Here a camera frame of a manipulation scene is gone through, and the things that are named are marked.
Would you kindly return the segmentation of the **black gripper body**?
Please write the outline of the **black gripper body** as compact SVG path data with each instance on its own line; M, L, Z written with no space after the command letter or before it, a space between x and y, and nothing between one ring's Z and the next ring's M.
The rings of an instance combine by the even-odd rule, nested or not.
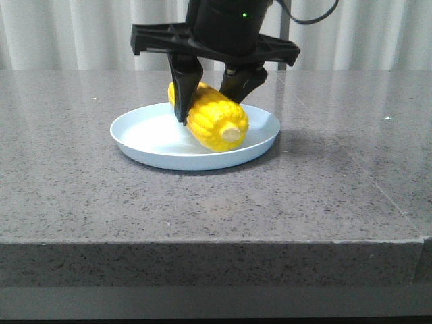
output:
M292 66L300 54L300 48L292 41L264 34L257 36L251 50L245 55L219 51L195 38L190 27L185 23L134 24L130 45L135 55L144 51L165 54L179 53L221 61L228 65L272 61L284 62Z

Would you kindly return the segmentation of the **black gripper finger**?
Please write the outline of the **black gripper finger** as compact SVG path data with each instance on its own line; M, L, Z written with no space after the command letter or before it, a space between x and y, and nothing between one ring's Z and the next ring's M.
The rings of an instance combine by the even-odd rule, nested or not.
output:
M226 65L219 92L236 103L241 103L267 79L263 63Z
M188 112L198 84L203 76L203 67L196 56L171 53L168 60L173 78L175 95L175 116L186 125Z

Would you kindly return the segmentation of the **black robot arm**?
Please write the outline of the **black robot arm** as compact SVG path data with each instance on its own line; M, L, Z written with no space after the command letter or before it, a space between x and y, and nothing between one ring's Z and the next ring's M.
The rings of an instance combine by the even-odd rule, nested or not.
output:
M180 123L192 107L203 76L199 58L225 64L220 93L242 102L267 78L267 61L294 65L300 49L289 40L260 33L270 1L190 1L183 23L132 25L133 54L167 55Z

